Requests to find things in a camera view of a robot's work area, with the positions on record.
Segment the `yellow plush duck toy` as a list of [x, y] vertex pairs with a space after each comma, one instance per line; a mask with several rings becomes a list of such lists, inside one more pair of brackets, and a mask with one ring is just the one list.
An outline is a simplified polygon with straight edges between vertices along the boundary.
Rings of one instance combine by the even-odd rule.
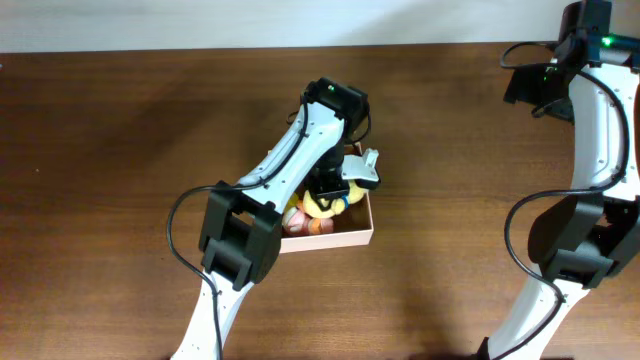
[[302, 196], [294, 193], [285, 206], [283, 218], [288, 220], [297, 214], [304, 214], [310, 218], [328, 219], [342, 214], [368, 194], [368, 190], [359, 187], [354, 180], [349, 180], [348, 185], [346, 195], [331, 200], [315, 200], [309, 190], [305, 190]]

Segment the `pink white bunny figurine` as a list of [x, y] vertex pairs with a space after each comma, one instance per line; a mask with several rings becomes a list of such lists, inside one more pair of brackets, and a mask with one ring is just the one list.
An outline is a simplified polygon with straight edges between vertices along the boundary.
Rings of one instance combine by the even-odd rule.
[[282, 218], [282, 227], [289, 236], [315, 236], [334, 232], [334, 222], [331, 218], [312, 218], [298, 208], [290, 208]]

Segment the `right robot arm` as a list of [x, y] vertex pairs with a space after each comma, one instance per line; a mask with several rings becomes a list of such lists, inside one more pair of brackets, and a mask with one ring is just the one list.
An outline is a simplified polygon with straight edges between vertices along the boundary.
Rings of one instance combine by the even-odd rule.
[[539, 215], [528, 236], [530, 261], [516, 262], [527, 282], [507, 319], [485, 338], [479, 359], [538, 359], [569, 311], [639, 253], [639, 166], [635, 153], [639, 41], [610, 31], [609, 1], [564, 8], [559, 36], [545, 43], [546, 63], [500, 63], [512, 70], [504, 99], [532, 105], [574, 127], [571, 186], [519, 200], [516, 212], [545, 197], [558, 203]]

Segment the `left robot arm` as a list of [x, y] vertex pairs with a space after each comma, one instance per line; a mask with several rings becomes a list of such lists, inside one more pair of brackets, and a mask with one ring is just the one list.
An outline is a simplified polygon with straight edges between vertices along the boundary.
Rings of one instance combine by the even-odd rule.
[[299, 190], [316, 219], [346, 210], [376, 189], [374, 149], [346, 153], [354, 133], [370, 123], [365, 92], [328, 78], [310, 82], [285, 135], [235, 184], [220, 181], [190, 189], [180, 201], [204, 192], [207, 204], [194, 265], [178, 260], [202, 280], [198, 301], [175, 359], [220, 359], [238, 310], [251, 288], [275, 264], [288, 203]]

